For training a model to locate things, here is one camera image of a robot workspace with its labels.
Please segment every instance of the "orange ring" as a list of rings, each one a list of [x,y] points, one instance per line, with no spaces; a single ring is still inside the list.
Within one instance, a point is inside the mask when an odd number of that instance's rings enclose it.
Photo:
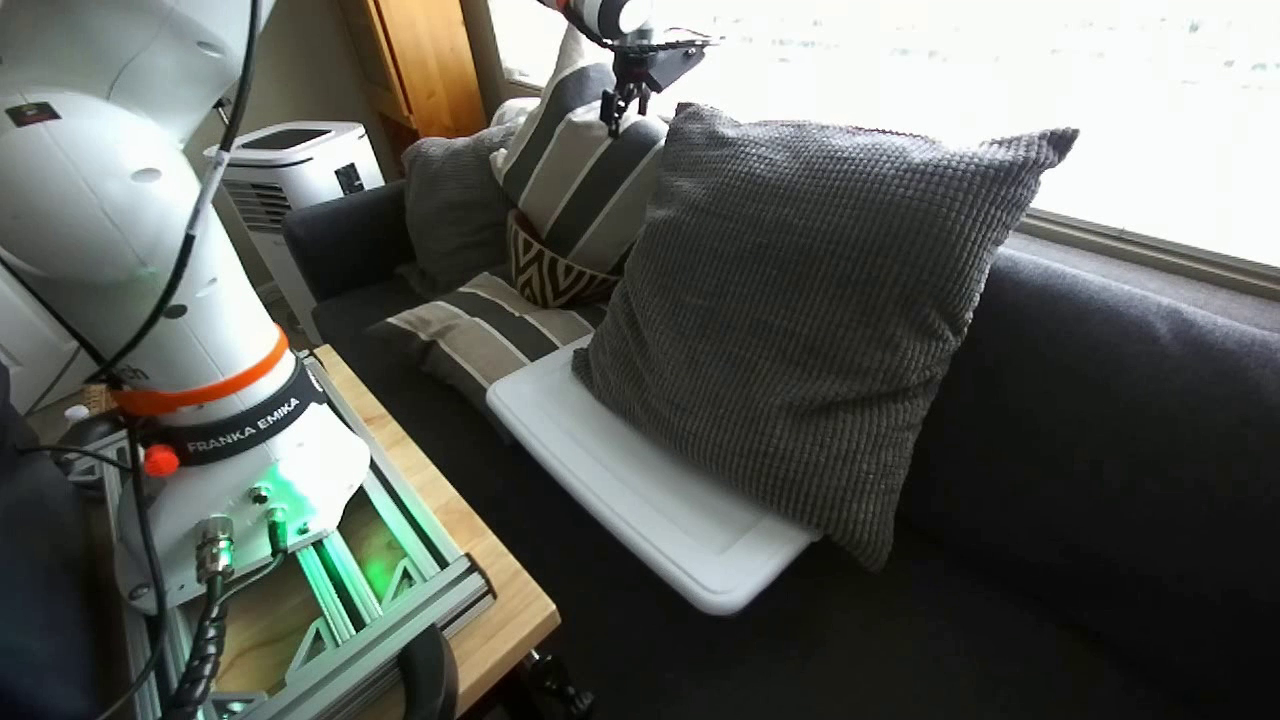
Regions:
[[[225,394],[243,391],[256,380],[265,380],[282,361],[282,352],[286,352],[286,336],[280,333],[265,361],[246,364],[243,372],[236,372],[228,380],[200,383],[200,386],[189,386],[189,391],[115,391],[115,409],[125,417],[153,421],[153,417],[168,417],[168,411],[181,411],[181,409],[191,409],[191,404],[225,401]]]

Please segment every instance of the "wooden furniture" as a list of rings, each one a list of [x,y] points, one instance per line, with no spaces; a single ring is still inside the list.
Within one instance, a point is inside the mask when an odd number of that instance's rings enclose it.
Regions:
[[[365,89],[396,142],[484,129],[459,0],[344,0]]]
[[[358,374],[333,352],[317,349],[334,394],[358,417],[391,472],[420,490],[444,533],[478,564],[493,585],[493,601],[446,633],[457,654],[457,708],[466,713],[487,689],[497,689],[540,639],[561,622],[557,602],[519,567],[519,559],[487,533],[466,499],[441,475],[441,466],[412,442],[412,437],[382,411],[382,404],[358,383]],[[292,622],[308,622],[302,585],[280,577],[259,601],[243,597],[228,610],[228,653],[219,669],[219,691],[273,689],[292,653]],[[398,675],[388,670],[357,713],[358,720],[398,720]]]

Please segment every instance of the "striped pillow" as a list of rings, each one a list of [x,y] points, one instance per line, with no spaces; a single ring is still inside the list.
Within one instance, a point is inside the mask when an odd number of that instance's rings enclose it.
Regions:
[[[478,271],[457,291],[378,319],[378,326],[417,352],[422,372],[441,374],[484,409],[484,386],[501,374],[589,336],[602,306],[540,306],[502,277]]]
[[[601,90],[606,89],[602,62],[564,70],[508,148],[493,152],[501,187],[542,250],[601,277],[614,277],[630,250],[654,176],[651,157],[668,131],[651,117],[629,117],[620,134],[606,134],[601,124]]]

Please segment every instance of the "bright window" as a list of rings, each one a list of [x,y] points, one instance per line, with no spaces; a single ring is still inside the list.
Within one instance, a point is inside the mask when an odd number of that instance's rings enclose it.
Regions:
[[[1280,268],[1274,0],[651,0],[715,36],[664,98],[930,134],[1070,124],[1036,212]],[[501,32],[557,60],[561,21]]]

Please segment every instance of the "dark gray couch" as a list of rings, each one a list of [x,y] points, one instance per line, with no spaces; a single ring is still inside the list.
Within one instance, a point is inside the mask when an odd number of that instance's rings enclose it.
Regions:
[[[887,567],[817,542],[711,620],[372,341],[422,301],[391,271],[398,187],[297,212],[286,244],[324,341],[561,602],[552,646],[601,716],[1280,716],[1280,336],[1248,324],[1269,301],[1008,244]]]

